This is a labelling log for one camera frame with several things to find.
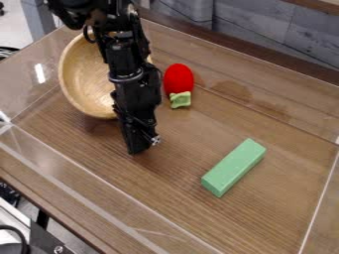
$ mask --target red toy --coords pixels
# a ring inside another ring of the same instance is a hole
[[[190,68],[181,64],[173,64],[165,73],[165,92],[171,93],[193,92],[195,87],[195,77]]]

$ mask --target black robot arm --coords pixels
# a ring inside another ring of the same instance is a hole
[[[50,0],[50,8],[66,25],[84,28],[84,37],[96,43],[108,64],[114,111],[130,154],[161,142],[155,131],[155,108],[162,102],[161,72],[147,62],[150,43],[130,0]],[[88,35],[92,29],[94,40]]]

